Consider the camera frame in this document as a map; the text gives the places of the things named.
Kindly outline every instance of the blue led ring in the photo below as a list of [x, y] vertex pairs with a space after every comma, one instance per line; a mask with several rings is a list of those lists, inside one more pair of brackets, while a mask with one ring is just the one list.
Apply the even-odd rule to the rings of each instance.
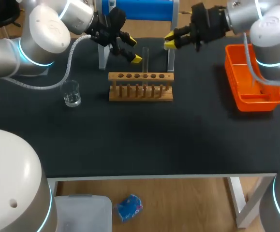
[[42, 225], [40, 226], [40, 228], [37, 230], [37, 232], [40, 232], [43, 229], [43, 227], [44, 227], [44, 225], [45, 225], [45, 223], [46, 223], [46, 221], [48, 219], [49, 213], [51, 212], [51, 208], [52, 208], [52, 201], [53, 201], [52, 190], [51, 190], [51, 187], [49, 185], [48, 185], [48, 187], [49, 187], [49, 194], [50, 194], [49, 208], [48, 208], [48, 212], [46, 214], [46, 217], [45, 217]]
[[277, 208], [277, 211], [280, 214], [280, 207], [279, 207], [279, 204], [277, 203], [276, 196], [275, 196], [275, 180], [276, 180], [276, 177], [274, 178], [274, 181], [273, 181], [273, 199], [274, 199], [274, 203]]
[[37, 62], [33, 61], [32, 59], [30, 59], [30, 58], [24, 53], [24, 51], [23, 51], [23, 49], [22, 49], [22, 46], [20, 45], [20, 40], [21, 40], [21, 39], [19, 39], [19, 42], [18, 42], [19, 51], [20, 51], [20, 53], [21, 53], [28, 61], [30, 61], [31, 63], [33, 63], [33, 64], [35, 64], [35, 65], [42, 66], [42, 67], [47, 67], [47, 66], [50, 66], [50, 65], [52, 65], [52, 64], [54, 63], [54, 62], [52, 62], [52, 63], [50, 63], [50, 64], [40, 64], [40, 63], [37, 63]]
[[257, 63], [260, 64], [261, 66], [264, 66], [264, 67], [277, 67], [277, 66], [280, 66], [280, 63], [276, 63], [276, 64], [263, 64], [261, 63], [260, 61], [258, 61], [256, 59]]

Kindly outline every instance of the white cable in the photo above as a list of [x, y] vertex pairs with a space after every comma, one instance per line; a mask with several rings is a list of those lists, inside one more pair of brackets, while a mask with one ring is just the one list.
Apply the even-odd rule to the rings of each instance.
[[74, 52], [74, 49], [76, 47], [76, 45], [81, 42], [82, 40], [84, 39], [90, 39], [90, 35], [83, 35], [81, 37], [79, 37], [71, 46], [71, 49], [70, 49], [70, 52], [69, 52], [69, 56], [68, 56], [68, 63], [67, 63], [67, 69], [66, 69], [66, 73], [64, 75], [64, 77], [56, 84], [54, 85], [51, 85], [51, 86], [44, 86], [44, 87], [41, 87], [41, 86], [30, 86], [30, 85], [27, 85], [25, 83], [22, 83], [20, 81], [17, 81], [17, 80], [14, 80], [10, 77], [3, 77], [4, 80], [6, 81], [10, 81], [16, 85], [19, 85], [19, 86], [22, 86], [24, 88], [29, 88], [29, 89], [34, 89], [34, 90], [48, 90], [48, 89], [53, 89], [53, 88], [57, 88], [59, 86], [62, 85], [63, 82], [65, 82], [68, 77], [69, 77], [69, 73], [70, 73], [70, 69], [71, 69], [71, 61], [72, 61], [72, 56], [73, 56], [73, 52]]
[[247, 66], [250, 70], [251, 75], [253, 76], [253, 78], [255, 80], [257, 80], [258, 82], [264, 84], [264, 85], [269, 85], [269, 86], [280, 86], [280, 81], [270, 81], [270, 80], [264, 80], [261, 79], [260, 77], [258, 77], [251, 65], [251, 57], [250, 57], [250, 52], [248, 50], [248, 42], [247, 42], [247, 36], [246, 33], [244, 33], [244, 46], [245, 46], [245, 55], [246, 55], [246, 61], [247, 61]]

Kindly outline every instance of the blue plastic bag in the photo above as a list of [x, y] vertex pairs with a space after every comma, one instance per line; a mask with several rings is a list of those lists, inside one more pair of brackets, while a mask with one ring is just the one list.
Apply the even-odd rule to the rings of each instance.
[[143, 206], [140, 198], [131, 194], [122, 203], [116, 204], [114, 209], [117, 211], [121, 221], [126, 222], [137, 215], [143, 209]]

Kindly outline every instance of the plastic bin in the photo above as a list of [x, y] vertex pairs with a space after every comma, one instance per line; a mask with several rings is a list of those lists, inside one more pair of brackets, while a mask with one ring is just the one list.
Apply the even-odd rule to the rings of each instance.
[[55, 197], [56, 232], [112, 232], [112, 202], [105, 196]]
[[[274, 110], [280, 104], [280, 87], [263, 85], [257, 81], [253, 84], [243, 44], [228, 45], [225, 52], [225, 68], [238, 109], [242, 112]], [[261, 76], [251, 44], [249, 44], [249, 52], [253, 69], [258, 76]]]

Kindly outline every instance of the white plastic container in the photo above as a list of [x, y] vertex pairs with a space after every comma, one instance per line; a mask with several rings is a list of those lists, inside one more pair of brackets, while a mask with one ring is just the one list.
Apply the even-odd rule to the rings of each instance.
[[111, 232], [112, 202], [105, 196], [55, 197], [57, 232]]

